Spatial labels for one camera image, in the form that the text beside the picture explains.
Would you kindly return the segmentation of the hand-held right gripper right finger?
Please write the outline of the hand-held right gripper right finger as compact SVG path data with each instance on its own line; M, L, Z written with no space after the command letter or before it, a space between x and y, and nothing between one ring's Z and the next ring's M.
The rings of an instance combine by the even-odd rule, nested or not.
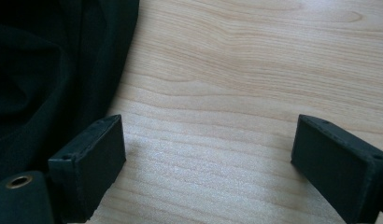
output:
M301 115L291 163L347 223L383 214L383 151L339 126Z

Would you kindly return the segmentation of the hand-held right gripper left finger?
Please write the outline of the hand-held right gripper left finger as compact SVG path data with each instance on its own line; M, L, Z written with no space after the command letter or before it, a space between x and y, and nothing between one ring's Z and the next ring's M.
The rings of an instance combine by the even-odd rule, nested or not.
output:
M48 160L64 223L90 219L126 162L121 116L99 119Z

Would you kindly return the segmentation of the black pants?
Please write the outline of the black pants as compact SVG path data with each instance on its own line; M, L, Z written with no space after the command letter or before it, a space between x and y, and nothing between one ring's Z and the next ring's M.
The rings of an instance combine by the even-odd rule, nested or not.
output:
M139 0L0 0L0 181L102 118L119 86Z

